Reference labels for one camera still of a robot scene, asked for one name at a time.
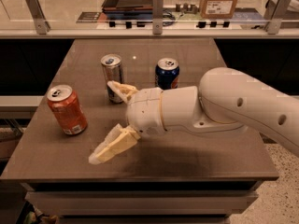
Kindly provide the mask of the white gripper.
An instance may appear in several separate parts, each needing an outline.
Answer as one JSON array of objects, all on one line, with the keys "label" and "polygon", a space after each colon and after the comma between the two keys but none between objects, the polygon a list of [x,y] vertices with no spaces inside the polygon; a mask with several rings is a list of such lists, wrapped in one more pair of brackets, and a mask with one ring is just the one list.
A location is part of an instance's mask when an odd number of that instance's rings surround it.
[{"label": "white gripper", "polygon": [[109,81],[107,85],[128,105],[128,124],[123,128],[117,124],[108,133],[89,157],[89,163],[96,165],[113,159],[118,154],[135,146],[141,137],[164,134],[161,116],[160,88],[138,91],[135,86]]}]

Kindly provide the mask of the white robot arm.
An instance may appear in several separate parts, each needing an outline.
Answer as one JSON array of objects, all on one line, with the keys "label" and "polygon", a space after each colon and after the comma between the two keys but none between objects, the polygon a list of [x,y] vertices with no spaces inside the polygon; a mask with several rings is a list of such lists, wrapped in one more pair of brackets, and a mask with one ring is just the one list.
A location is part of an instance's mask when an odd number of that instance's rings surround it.
[{"label": "white robot arm", "polygon": [[299,156],[299,100],[240,71],[207,71],[198,86],[171,90],[109,81],[127,104],[128,126],[116,125],[89,157],[99,164],[135,146],[140,138],[184,131],[199,136],[232,135],[252,127]]}]

